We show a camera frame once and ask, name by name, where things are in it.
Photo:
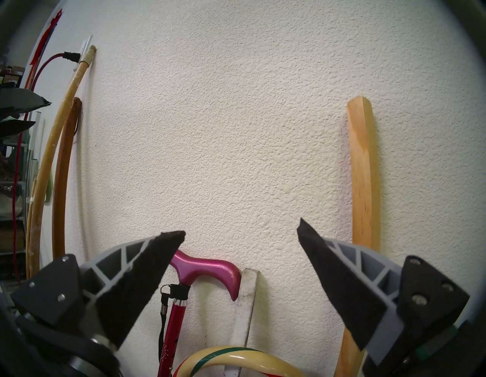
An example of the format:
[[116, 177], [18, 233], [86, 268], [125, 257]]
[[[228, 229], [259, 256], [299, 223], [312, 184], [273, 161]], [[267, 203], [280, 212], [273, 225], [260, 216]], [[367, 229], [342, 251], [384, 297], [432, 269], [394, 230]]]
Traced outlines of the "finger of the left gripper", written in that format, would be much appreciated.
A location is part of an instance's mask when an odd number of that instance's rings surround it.
[[1, 116], [29, 113], [49, 105], [51, 102], [28, 89], [1, 88]]
[[35, 121], [4, 120], [1, 122], [0, 138], [18, 135], [36, 124]]

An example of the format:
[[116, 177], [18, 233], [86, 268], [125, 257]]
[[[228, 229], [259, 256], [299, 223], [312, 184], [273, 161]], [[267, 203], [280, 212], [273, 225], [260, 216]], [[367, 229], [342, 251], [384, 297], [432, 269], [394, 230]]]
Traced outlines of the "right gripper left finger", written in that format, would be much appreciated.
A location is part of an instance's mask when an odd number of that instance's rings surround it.
[[11, 295], [16, 324], [66, 349], [98, 336], [118, 350], [185, 236], [177, 230], [121, 244], [82, 266], [73, 254], [54, 259]]

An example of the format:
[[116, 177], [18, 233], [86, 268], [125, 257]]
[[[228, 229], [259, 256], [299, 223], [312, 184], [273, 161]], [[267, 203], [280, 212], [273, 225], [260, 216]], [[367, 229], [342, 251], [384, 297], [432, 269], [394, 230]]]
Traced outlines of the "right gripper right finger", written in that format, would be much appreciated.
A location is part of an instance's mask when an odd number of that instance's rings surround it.
[[365, 364], [400, 364], [451, 327], [470, 295], [418, 255], [398, 265], [357, 244], [322, 237], [300, 219], [299, 243]]

